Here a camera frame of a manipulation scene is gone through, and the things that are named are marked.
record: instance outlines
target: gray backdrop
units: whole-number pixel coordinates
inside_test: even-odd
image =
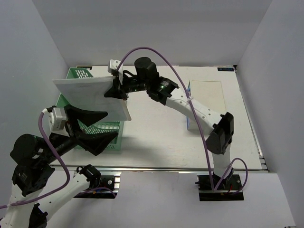
[[[304,1],[274,0],[239,63],[266,163],[304,227]]]
[[[9,201],[16,166],[9,156],[14,142],[24,133],[40,135],[39,113],[59,95],[51,79],[64,78],[67,65],[31,0],[1,1],[0,31],[0,204],[3,205]],[[0,210],[0,218],[4,213],[5,210]]]
[[[33,2],[70,67],[106,65],[138,46],[155,48],[176,65],[213,66],[239,62],[271,0]]]

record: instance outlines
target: green plastic crate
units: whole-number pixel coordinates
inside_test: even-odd
[[[71,78],[86,78],[93,77],[91,73],[85,68],[70,68],[67,74],[67,79]],[[63,108],[68,105],[69,102],[66,98],[60,94],[56,106],[58,108]],[[78,121],[80,128],[86,134],[96,134],[96,133],[105,133],[105,132],[118,132],[118,136],[114,138],[110,144],[106,147],[106,150],[115,150],[118,151],[121,148],[122,135],[124,129],[124,121],[120,122],[97,122],[89,127],[85,126],[82,122]]]

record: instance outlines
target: purple cable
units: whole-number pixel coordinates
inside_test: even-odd
[[[81,196],[82,194],[86,194],[88,192],[97,191],[97,190],[106,190],[106,191],[109,191],[109,192],[112,193],[112,195],[114,195],[114,197],[116,197],[115,193],[111,189],[108,189],[106,187],[99,187],[99,188],[89,189],[89,190],[86,190],[84,192],[81,192],[81,193],[77,194],[76,196]]]
[[[206,141],[205,141],[205,137],[204,137],[204,131],[200,125],[200,121],[198,119],[198,116],[196,115],[196,112],[195,112],[195,109],[193,107],[193,104],[192,104],[192,101],[190,100],[190,96],[189,96],[189,93],[188,93],[188,90],[185,86],[185,84],[183,83],[181,77],[179,76],[179,74],[176,72],[176,70],[174,69],[174,67],[171,65],[171,63],[161,54],[159,53],[158,51],[154,50],[153,48],[150,48],[150,47],[137,47],[137,48],[134,48],[132,49],[131,51],[129,51],[124,57],[123,59],[121,60],[120,64],[118,65],[117,67],[117,70],[119,70],[119,68],[121,67],[121,65],[123,64],[123,62],[126,60],[126,58],[134,51],[137,51],[137,50],[141,50],[141,49],[146,49],[146,50],[150,50],[154,53],[156,53],[157,55],[159,55],[167,64],[168,66],[172,69],[172,71],[175,73],[176,77],[178,78],[178,80],[180,81],[180,84],[181,86],[183,87],[184,91],[185,91],[185,94],[186,94],[186,97],[189,99],[189,104],[190,104],[190,107],[191,107],[191,110],[193,112],[193,115],[194,115],[194,119],[199,127],[199,133],[201,135],[201,139],[203,141],[203,145],[204,145],[204,150],[205,150],[205,154],[206,154],[206,160],[207,160],[207,166],[208,166],[208,173],[209,173],[209,178],[210,178],[210,183],[211,183],[211,189],[214,190],[214,183],[213,183],[213,178],[212,178],[212,171],[211,171],[211,165],[210,165],[210,159],[209,159],[209,154],[208,154],[208,149],[207,149],[207,144],[206,144]]]
[[[241,159],[241,158],[234,158],[234,159],[231,161],[230,165],[229,165],[229,166],[227,167],[227,169],[225,170],[223,176],[219,179],[217,185],[215,186],[214,191],[216,191],[216,190],[218,189],[219,185],[221,184],[221,182],[223,181],[224,177],[226,176],[226,174],[227,174],[229,168],[232,167],[232,164],[233,164],[236,160],[239,160],[239,161],[243,162],[243,164],[244,164],[244,166],[245,166],[246,177],[245,177],[245,181],[244,181],[244,184],[242,185],[242,187],[240,187],[240,189],[237,190],[236,192],[233,192],[231,195],[237,194],[237,193],[239,193],[240,191],[242,191],[242,189],[244,188],[244,186],[245,186],[246,183],[247,183],[247,179],[248,179],[248,167],[247,167],[246,163],[244,162],[244,160]]]
[[[46,133],[43,130],[43,127],[42,127],[43,115],[44,115],[44,113],[41,112],[41,114],[39,116],[39,120],[38,120],[38,127],[39,127],[39,130],[40,130],[40,133],[41,133],[43,139],[45,140],[45,142],[47,143],[47,145],[50,147],[52,153],[54,154],[54,156],[57,158],[57,160],[59,161],[60,165],[64,169],[64,171],[66,173],[66,182],[61,187],[59,187],[59,188],[57,188],[55,190],[52,190],[49,193],[46,193],[46,194],[44,194],[42,196],[39,196],[37,198],[31,199],[31,200],[28,200],[28,201],[19,201],[19,202],[16,202],[16,203],[12,203],[11,206],[20,206],[20,205],[25,205],[25,204],[36,202],[36,201],[38,201],[38,200],[40,200],[42,198],[45,198],[45,197],[47,197],[49,195],[52,195],[55,192],[58,192],[58,191],[62,190],[70,182],[70,173],[69,173],[69,171],[67,169],[67,166],[65,165],[65,163],[63,162],[63,160],[61,159],[61,157],[59,156],[59,154],[57,153],[56,149],[54,148],[54,146],[52,145],[52,143],[50,142],[50,140],[48,139]],[[0,206],[0,209],[4,209],[4,208],[7,208],[7,207],[8,207],[7,205],[3,205],[3,206]]]

